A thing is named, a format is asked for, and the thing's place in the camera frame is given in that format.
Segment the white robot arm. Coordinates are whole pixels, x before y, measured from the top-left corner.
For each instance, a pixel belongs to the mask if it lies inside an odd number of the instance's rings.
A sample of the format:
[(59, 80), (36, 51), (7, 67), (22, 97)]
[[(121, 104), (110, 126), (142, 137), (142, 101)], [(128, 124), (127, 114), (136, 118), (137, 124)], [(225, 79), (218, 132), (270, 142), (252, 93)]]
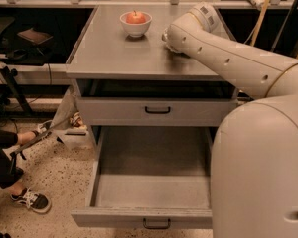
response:
[(214, 34), (199, 3), (164, 40), (250, 96), (221, 122), (212, 146), (214, 238), (298, 238), (298, 59)]

